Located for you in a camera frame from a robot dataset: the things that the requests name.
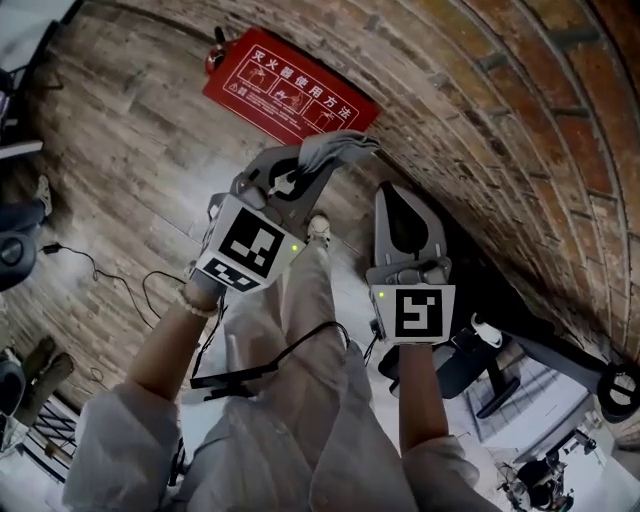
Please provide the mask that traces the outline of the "black metal rack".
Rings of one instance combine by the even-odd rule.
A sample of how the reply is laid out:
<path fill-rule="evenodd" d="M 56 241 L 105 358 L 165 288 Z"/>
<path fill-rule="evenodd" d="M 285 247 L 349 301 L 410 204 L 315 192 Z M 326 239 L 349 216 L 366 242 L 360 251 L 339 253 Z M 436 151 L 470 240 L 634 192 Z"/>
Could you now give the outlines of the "black metal rack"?
<path fill-rule="evenodd" d="M 64 484 L 77 449 L 78 414 L 53 396 L 23 441 L 23 454 L 54 481 Z"/>

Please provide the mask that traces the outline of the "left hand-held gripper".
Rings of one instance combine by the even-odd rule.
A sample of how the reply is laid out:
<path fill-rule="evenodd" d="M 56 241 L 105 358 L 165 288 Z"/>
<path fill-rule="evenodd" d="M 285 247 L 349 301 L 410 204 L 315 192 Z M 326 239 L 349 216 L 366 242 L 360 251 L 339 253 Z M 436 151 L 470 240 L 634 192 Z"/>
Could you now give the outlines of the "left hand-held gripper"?
<path fill-rule="evenodd" d="M 191 277 L 239 293 L 264 289 L 306 246 L 306 221 L 334 170 L 332 158 L 297 174 L 300 145 L 267 148 L 247 166 L 242 182 L 211 196 L 209 227 Z"/>

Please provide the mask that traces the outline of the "white desk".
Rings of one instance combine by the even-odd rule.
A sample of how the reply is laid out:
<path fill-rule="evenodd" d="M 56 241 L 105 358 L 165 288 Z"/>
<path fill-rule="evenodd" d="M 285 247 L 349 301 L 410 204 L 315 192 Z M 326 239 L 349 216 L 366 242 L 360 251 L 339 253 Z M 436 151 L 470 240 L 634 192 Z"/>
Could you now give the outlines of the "white desk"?
<path fill-rule="evenodd" d="M 0 160 L 37 153 L 42 150 L 43 146 L 44 142 L 42 140 L 0 144 Z"/>

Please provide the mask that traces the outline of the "person's right forearm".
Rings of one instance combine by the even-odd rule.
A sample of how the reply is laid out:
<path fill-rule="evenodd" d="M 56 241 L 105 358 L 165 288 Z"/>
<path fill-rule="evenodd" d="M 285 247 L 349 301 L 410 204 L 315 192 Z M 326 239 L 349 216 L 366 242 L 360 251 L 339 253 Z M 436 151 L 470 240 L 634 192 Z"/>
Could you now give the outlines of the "person's right forearm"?
<path fill-rule="evenodd" d="M 399 438 L 405 455 L 424 442 L 449 435 L 430 345 L 399 348 Z"/>

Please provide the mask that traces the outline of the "black office chair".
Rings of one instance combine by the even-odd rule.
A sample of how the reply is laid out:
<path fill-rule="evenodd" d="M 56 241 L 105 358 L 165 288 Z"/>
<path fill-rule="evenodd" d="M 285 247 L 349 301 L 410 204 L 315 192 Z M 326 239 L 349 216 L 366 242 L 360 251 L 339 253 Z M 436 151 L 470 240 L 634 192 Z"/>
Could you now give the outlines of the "black office chair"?
<path fill-rule="evenodd" d="M 494 392 L 476 417 L 494 414 L 521 384 L 518 377 L 506 378 L 498 367 L 498 356 L 518 346 L 526 356 L 574 380 L 596 395 L 605 419 L 620 423 L 640 409 L 640 370 L 626 365 L 605 363 L 577 346 L 561 339 L 554 327 L 531 313 L 476 311 L 474 321 L 482 320 L 498 330 L 502 345 L 484 341 L 479 329 L 463 326 L 462 317 L 452 322 L 449 339 L 435 346 L 434 365 L 440 391 L 445 399 L 460 395 L 482 373 L 489 374 Z"/>

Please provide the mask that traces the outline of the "white cylindrical device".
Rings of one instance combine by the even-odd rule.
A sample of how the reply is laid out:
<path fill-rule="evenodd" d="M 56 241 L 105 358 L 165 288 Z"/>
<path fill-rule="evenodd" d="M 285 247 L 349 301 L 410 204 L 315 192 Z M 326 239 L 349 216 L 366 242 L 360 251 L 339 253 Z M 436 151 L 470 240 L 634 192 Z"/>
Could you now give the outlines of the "white cylindrical device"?
<path fill-rule="evenodd" d="M 500 348 L 502 346 L 502 332 L 488 324 L 480 314 L 475 313 L 471 317 L 471 326 L 476 334 L 488 345 L 493 348 Z"/>

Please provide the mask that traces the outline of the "person's left hand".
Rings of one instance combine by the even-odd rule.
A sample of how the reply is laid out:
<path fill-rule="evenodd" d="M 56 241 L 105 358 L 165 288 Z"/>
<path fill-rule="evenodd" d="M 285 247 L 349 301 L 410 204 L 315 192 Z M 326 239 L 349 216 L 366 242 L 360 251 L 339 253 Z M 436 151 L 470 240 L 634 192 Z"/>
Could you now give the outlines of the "person's left hand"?
<path fill-rule="evenodd" d="M 225 293 L 226 287 L 219 281 L 210 278 L 196 267 L 193 267 L 189 279 L 184 285 L 184 297 L 194 308 L 203 311 L 212 311 L 217 308 L 220 297 Z"/>

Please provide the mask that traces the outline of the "red fire extinguisher box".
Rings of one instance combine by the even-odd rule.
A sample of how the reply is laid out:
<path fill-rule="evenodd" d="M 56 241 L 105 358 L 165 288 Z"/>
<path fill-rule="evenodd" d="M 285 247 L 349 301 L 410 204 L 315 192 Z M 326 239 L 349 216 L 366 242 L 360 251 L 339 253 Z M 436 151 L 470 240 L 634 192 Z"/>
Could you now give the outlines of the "red fire extinguisher box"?
<path fill-rule="evenodd" d="M 364 132 L 378 117 L 373 99 L 275 34 L 252 27 L 235 41 L 203 95 L 281 144 Z"/>

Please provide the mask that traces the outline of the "black battery pack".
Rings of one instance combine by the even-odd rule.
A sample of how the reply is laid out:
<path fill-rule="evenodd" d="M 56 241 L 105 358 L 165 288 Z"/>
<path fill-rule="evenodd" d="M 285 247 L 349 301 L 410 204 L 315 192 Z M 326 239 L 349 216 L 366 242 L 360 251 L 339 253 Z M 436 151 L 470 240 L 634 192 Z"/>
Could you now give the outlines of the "black battery pack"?
<path fill-rule="evenodd" d="M 254 397 L 255 394 L 249 390 L 246 384 L 254 380 L 259 380 L 265 375 L 272 374 L 277 370 L 278 364 L 270 363 L 218 375 L 194 377 L 190 379 L 190 384 L 194 390 L 208 389 L 205 401 L 233 396 L 251 398 Z"/>

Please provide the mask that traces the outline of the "person's right white shoe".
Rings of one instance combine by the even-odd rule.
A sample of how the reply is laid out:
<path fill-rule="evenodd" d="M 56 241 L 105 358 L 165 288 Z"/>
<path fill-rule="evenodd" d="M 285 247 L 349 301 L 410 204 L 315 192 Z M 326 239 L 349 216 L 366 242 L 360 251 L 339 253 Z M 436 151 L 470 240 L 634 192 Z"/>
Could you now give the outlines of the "person's right white shoe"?
<path fill-rule="evenodd" d="M 307 242 L 317 242 L 325 248 L 329 247 L 331 229 L 329 219 L 322 213 L 314 215 L 307 226 Z"/>

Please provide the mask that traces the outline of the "person's left forearm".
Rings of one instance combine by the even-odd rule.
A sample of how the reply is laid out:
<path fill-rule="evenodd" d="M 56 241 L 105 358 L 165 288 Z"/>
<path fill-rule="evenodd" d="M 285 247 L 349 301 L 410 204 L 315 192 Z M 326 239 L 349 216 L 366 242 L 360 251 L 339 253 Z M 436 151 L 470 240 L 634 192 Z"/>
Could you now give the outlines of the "person's left forearm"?
<path fill-rule="evenodd" d="M 212 311 L 194 308 L 182 295 L 172 303 L 134 357 L 126 381 L 174 402 Z"/>

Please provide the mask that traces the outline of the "white gridded storage box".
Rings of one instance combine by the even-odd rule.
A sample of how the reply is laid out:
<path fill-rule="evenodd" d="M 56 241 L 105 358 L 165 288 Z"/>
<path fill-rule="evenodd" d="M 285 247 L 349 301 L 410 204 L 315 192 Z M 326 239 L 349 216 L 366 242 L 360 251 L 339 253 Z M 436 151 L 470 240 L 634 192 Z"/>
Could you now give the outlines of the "white gridded storage box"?
<path fill-rule="evenodd" d="M 494 413 L 474 419 L 477 437 L 489 448 L 526 450 L 545 438 L 569 416 L 593 407 L 589 391 L 566 375 L 529 358 L 502 370 L 520 384 Z"/>

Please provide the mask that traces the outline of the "grey cloth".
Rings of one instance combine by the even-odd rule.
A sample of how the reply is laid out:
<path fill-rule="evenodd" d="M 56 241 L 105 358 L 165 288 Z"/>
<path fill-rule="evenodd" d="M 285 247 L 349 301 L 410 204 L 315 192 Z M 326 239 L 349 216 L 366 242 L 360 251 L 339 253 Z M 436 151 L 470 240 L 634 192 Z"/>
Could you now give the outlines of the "grey cloth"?
<path fill-rule="evenodd" d="M 309 136 L 300 146 L 297 170 L 303 175 L 316 173 L 333 160 L 350 163 L 379 149 L 376 138 L 355 130 Z"/>

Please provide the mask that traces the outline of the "person's white shirt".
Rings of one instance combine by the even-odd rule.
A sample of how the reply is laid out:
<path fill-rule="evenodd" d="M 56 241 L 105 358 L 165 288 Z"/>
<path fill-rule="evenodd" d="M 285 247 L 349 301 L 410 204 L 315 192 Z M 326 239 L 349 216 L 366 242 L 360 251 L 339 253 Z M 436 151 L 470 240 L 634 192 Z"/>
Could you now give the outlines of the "person's white shirt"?
<path fill-rule="evenodd" d="M 499 512 L 452 436 L 399 454 L 369 400 L 362 354 L 346 351 L 338 410 L 315 462 L 265 398 L 231 398 L 179 489 L 167 484 L 176 406 L 132 383 L 88 402 L 63 493 L 71 512 Z"/>

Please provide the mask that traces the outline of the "black lab equipment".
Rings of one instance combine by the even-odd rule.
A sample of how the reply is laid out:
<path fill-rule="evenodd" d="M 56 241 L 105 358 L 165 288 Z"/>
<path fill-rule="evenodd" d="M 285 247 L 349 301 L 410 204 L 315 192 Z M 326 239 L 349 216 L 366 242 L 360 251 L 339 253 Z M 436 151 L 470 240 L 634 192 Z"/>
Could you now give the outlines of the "black lab equipment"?
<path fill-rule="evenodd" d="M 541 459 L 526 462 L 519 469 L 504 464 L 503 483 L 512 512 L 569 512 L 574 505 L 574 491 L 564 491 L 564 473 L 568 466 L 560 451 L 582 447 L 585 455 L 597 448 L 597 442 L 579 429 L 570 431 L 553 445 Z"/>

